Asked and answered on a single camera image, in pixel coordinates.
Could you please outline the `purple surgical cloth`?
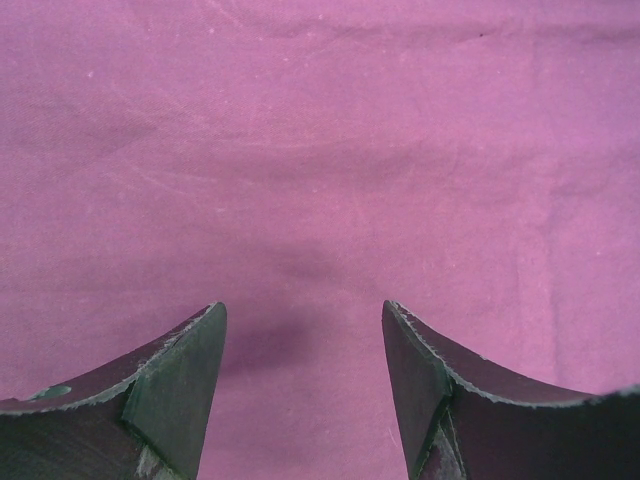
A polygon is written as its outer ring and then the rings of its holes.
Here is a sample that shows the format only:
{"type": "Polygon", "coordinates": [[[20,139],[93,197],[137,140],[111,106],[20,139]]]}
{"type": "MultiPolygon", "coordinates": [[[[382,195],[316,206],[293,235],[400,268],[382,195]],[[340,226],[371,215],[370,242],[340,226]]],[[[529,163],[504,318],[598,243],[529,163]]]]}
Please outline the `purple surgical cloth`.
{"type": "Polygon", "coordinates": [[[403,479],[381,310],[639,380],[635,1],[5,1],[1,394],[223,302],[203,479],[403,479]]]}

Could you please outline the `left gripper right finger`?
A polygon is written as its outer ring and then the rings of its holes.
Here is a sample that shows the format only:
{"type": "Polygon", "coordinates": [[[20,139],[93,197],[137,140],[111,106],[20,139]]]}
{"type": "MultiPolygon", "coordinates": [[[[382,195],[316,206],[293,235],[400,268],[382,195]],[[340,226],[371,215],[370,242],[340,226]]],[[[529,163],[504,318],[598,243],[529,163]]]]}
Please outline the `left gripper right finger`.
{"type": "Polygon", "coordinates": [[[638,387],[595,395],[531,379],[393,301],[382,328],[409,478],[638,478],[638,387]]]}

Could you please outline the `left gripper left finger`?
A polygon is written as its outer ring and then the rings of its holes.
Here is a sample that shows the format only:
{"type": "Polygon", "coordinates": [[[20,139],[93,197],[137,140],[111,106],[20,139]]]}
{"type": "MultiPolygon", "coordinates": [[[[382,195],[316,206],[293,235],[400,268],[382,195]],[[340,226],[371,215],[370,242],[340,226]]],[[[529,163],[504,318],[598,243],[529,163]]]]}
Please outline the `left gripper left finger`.
{"type": "Polygon", "coordinates": [[[215,303],[92,371],[2,400],[2,478],[196,478],[226,331],[215,303]]]}

